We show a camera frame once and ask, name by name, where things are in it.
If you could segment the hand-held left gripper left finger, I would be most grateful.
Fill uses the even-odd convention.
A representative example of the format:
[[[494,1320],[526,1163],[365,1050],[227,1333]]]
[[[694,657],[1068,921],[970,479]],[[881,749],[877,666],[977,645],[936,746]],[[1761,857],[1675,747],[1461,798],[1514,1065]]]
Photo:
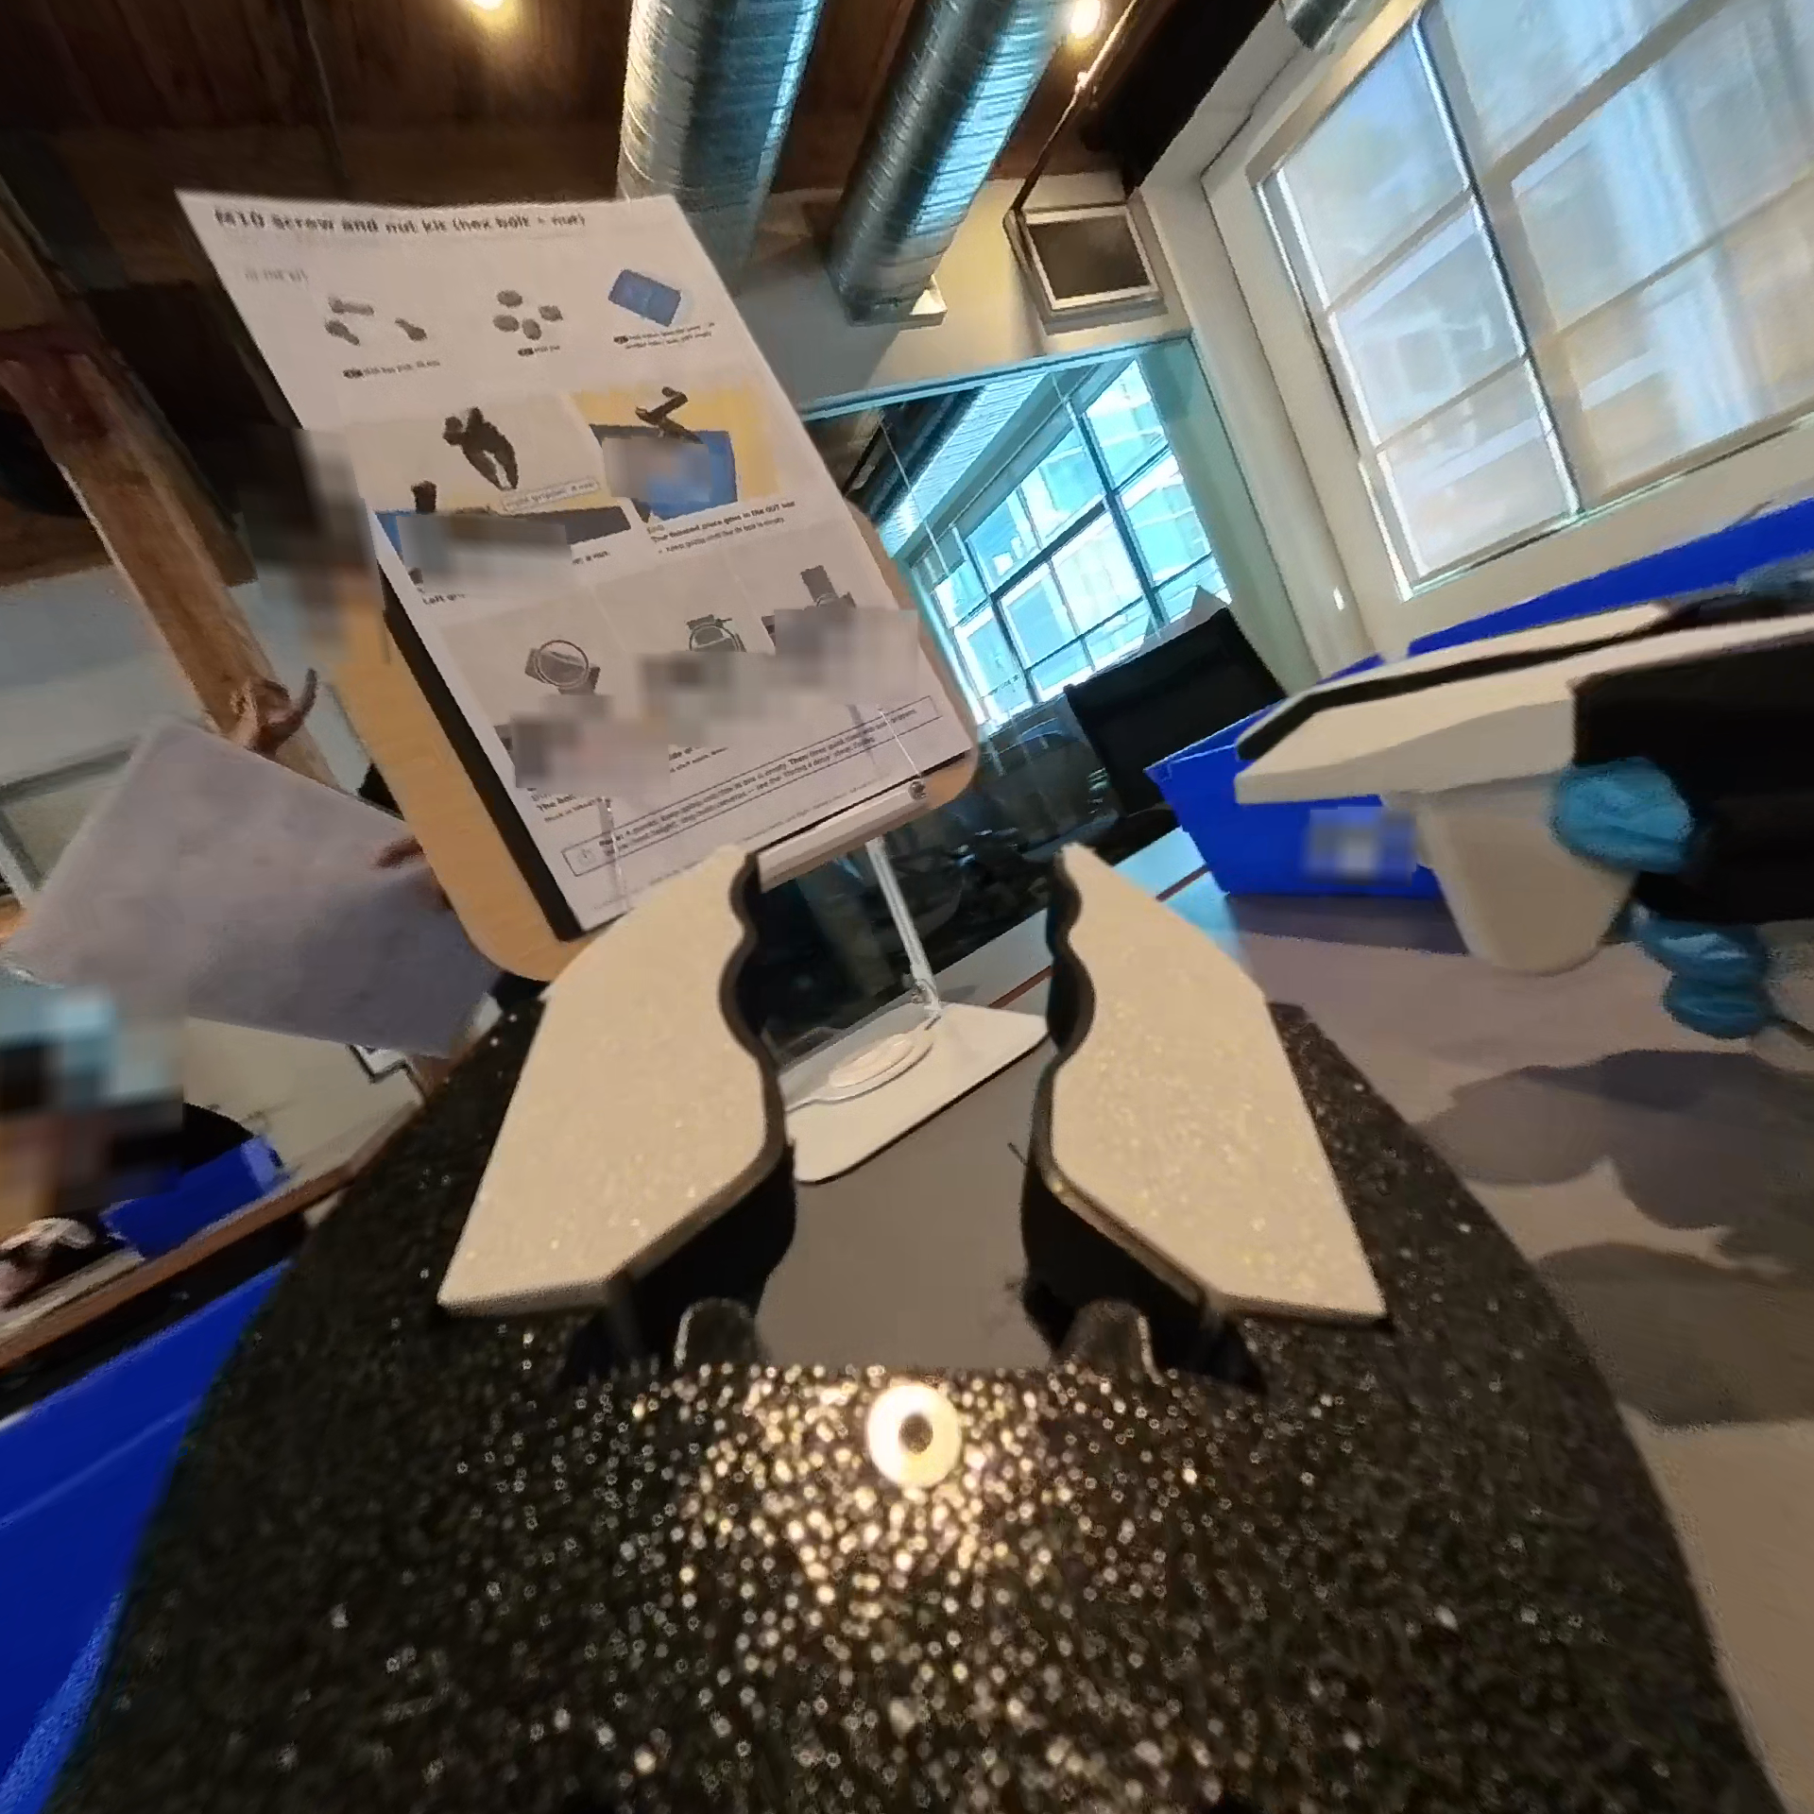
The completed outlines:
[[[722,846],[552,980],[443,1275],[454,1316],[603,1307],[792,1161],[739,985],[758,857]]]

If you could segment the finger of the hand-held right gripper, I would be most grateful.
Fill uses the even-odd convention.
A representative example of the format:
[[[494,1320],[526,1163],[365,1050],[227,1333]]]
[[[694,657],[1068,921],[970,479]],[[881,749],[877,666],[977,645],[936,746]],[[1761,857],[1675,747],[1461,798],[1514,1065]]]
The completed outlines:
[[[1580,653],[1597,653],[1673,625],[1682,600],[1644,600],[1590,615],[1482,636],[1453,645],[1406,653],[1355,676],[1331,677],[1308,691],[1308,715],[1331,713],[1402,696],[1446,681],[1533,668]]]
[[[1576,751],[1573,689],[1542,674],[1488,674],[1359,696],[1306,691],[1259,723],[1240,757],[1240,804],[1436,795],[1525,780]]]

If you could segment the blue plastic bin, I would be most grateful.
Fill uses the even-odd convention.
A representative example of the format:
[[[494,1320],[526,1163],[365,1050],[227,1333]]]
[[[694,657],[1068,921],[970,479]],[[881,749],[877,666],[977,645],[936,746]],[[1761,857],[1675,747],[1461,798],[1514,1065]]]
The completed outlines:
[[[4,1809],[42,1809],[97,1694],[178,1450],[291,1261],[4,1418]]]
[[[1676,547],[1431,630],[1410,643],[1410,655],[1450,651],[1550,623],[1727,587],[1767,564],[1807,558],[1811,551],[1813,502],[1803,496]],[[1164,802],[1191,836],[1202,866],[1214,874],[1225,895],[1442,899],[1440,878],[1427,866],[1402,876],[1351,878],[1317,872],[1310,865],[1314,812],[1357,814],[1372,804],[1372,797],[1253,806],[1238,802],[1236,781],[1244,770],[1238,740],[1257,723],[1259,713],[1249,713],[1147,768],[1147,776],[1159,783]]]

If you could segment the person's right hand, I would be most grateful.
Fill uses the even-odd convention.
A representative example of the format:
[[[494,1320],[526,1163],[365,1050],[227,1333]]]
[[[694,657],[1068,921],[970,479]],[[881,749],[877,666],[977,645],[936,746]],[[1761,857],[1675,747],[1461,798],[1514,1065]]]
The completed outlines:
[[[1695,840],[1690,804],[1652,761],[1571,764],[1554,781],[1550,829],[1576,857],[1633,874],[1675,876]],[[1754,925],[1625,908],[1622,936],[1665,972],[1661,1004],[1682,1027],[1754,1038],[1773,1023],[1769,946]]]

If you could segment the black mesh office chair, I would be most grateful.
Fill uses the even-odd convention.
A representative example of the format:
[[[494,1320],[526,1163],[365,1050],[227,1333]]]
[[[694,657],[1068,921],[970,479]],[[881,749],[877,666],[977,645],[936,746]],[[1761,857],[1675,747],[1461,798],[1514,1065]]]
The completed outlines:
[[[1191,611],[1115,664],[1066,683],[1064,702],[1119,817],[1166,806],[1151,768],[1285,698],[1227,602]]]

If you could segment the window with white blind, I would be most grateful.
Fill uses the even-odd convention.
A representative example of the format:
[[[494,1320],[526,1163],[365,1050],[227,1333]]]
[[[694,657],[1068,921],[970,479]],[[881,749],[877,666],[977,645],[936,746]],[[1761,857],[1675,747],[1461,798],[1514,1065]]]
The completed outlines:
[[[1265,20],[1202,188],[1401,596],[1671,492],[1686,532],[1811,498],[1811,3]]]

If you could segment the cluster of grey office chairs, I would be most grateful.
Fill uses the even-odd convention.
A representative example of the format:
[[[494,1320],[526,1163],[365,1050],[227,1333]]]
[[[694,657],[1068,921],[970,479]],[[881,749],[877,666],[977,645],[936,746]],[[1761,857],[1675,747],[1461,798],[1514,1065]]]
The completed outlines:
[[[894,831],[887,849],[919,929],[934,934],[1030,916],[1062,848],[1121,861],[1176,827],[1159,798],[1123,802],[1087,736],[1043,727],[991,738],[964,791]]]

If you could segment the black backing board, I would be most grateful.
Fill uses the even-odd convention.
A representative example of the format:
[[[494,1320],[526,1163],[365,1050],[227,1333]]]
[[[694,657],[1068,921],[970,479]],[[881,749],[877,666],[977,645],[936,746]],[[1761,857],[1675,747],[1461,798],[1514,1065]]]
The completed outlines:
[[[422,708],[435,725],[433,734],[446,747],[443,766],[460,772],[454,787],[469,797],[471,815],[484,821],[488,836],[501,849],[497,863],[511,865],[524,895],[535,900],[535,919],[552,940],[577,944],[590,938],[592,931],[562,893],[522,806],[512,800],[511,781],[501,776],[486,738],[461,710],[395,579],[380,572],[376,583],[384,634],[420,693]]]

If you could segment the dark framed window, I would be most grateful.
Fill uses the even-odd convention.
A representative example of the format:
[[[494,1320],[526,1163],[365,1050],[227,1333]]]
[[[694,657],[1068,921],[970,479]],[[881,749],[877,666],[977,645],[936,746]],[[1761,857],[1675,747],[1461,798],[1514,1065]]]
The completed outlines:
[[[1181,339],[987,379],[881,517],[981,730],[1155,642],[1229,583],[1179,451],[1208,394]]]

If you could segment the small blue bin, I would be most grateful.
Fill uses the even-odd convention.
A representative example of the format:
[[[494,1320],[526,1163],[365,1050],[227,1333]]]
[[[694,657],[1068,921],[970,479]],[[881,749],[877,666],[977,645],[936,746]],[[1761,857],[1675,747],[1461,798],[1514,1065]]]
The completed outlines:
[[[216,1224],[278,1191],[290,1171],[263,1137],[216,1154],[163,1190],[127,1197],[102,1210],[102,1227],[146,1259],[165,1258]]]

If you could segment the white paper sheet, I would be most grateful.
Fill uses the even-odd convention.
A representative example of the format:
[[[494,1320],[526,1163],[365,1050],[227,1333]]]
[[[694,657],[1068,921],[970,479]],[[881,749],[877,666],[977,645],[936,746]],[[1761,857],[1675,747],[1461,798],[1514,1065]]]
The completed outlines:
[[[201,727],[148,730],[4,940],[40,985],[169,1018],[446,1055],[497,967],[367,800]]]

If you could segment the printed instruction sheet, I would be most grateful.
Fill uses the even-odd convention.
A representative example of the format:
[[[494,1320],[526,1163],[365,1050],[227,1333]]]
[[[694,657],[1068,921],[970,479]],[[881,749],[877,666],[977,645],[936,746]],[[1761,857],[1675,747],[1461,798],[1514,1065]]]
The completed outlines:
[[[671,198],[180,190],[586,931],[975,728]]]

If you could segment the framed wall vent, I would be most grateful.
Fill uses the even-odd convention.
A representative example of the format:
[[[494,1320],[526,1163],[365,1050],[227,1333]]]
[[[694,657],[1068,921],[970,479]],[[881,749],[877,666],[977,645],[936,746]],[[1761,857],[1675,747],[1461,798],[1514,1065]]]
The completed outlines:
[[[1004,226],[1045,330],[1074,332],[1164,311],[1164,286],[1128,198],[1011,205]]]

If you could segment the brown wooden post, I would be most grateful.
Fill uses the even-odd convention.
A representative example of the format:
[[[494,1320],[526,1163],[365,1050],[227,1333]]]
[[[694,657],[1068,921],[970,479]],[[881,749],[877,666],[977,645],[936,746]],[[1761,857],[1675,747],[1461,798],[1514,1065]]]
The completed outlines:
[[[250,570],[184,455],[119,364],[72,328],[6,328],[2,379],[197,706],[233,728],[274,672],[231,589]]]

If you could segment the spiral silver duct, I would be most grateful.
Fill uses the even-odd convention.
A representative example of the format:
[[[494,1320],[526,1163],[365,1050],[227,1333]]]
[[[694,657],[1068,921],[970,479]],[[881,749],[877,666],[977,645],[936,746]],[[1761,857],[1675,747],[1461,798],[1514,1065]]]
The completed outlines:
[[[635,1],[616,192],[756,216],[771,192],[820,1]]]
[[[1062,1],[919,1],[839,194],[826,275],[853,324],[919,305],[1068,33]]]

